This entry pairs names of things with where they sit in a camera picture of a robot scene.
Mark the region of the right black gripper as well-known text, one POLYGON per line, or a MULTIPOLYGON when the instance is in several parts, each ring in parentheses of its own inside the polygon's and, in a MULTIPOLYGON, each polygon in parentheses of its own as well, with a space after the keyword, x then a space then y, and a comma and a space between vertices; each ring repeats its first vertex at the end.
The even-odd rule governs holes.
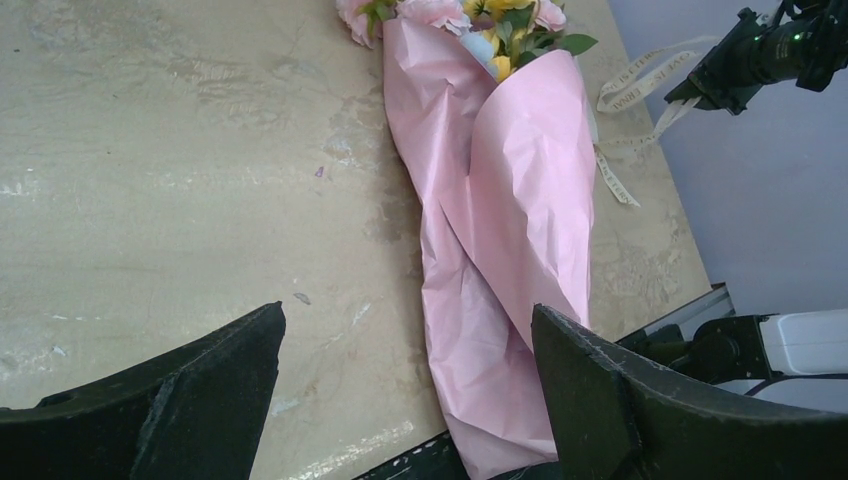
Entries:
POLYGON ((822 92, 846 68, 847 2, 779 1, 769 14, 740 10, 737 24, 664 100, 736 116, 764 86, 793 81, 822 92))

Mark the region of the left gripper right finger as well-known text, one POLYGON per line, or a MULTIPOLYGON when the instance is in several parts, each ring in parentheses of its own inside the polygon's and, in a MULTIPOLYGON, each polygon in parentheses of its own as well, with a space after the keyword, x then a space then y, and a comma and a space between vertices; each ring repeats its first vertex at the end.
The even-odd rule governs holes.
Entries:
POLYGON ((691 379, 537 305, 532 342, 567 479, 843 479, 847 418, 691 379))

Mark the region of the cream printed ribbon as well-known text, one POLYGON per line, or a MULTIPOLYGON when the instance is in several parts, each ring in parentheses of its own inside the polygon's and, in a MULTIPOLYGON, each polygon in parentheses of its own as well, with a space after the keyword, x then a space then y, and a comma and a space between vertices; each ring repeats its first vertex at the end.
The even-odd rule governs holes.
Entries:
MULTIPOLYGON (((600 114, 618 114, 636 106, 669 81, 673 73, 700 59, 704 53, 696 48, 698 45, 714 45, 719 41, 715 36, 700 36, 638 57, 601 87, 595 110, 600 114)), ((697 92, 691 98, 671 101, 653 130, 646 135, 600 140, 598 133, 592 132, 596 164, 607 188, 619 203, 639 205, 608 161, 636 158, 645 148, 656 144, 671 125, 693 110, 703 98, 704 95, 697 92)))

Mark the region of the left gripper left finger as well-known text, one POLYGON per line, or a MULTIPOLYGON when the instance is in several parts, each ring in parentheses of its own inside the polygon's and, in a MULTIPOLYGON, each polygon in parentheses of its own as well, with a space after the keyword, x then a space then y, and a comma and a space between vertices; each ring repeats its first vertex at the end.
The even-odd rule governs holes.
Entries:
POLYGON ((1 413, 5 479, 246 479, 286 319, 266 304, 133 367, 1 413))

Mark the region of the pink flower bouquet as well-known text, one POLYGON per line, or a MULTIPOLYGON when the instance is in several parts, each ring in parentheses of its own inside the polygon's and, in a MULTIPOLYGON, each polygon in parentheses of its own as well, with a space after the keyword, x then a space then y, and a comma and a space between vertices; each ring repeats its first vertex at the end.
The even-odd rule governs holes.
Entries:
POLYGON ((589 322, 595 159, 576 64, 594 40, 551 1, 340 1, 383 52, 393 143, 421 202, 428 365, 455 467, 492 479, 552 462, 536 304, 589 322))

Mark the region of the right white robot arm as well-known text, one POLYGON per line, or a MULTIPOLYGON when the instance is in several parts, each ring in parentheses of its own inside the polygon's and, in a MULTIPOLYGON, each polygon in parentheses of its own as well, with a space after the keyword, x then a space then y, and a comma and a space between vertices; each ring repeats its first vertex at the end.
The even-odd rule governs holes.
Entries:
MULTIPOLYGON (((765 86, 822 92, 847 67, 844 1, 781 1, 770 15, 740 10, 732 29, 664 98, 670 106, 738 116, 765 86)), ((701 324, 666 365, 734 393, 777 400, 775 384, 847 390, 847 312, 725 317, 701 324)))

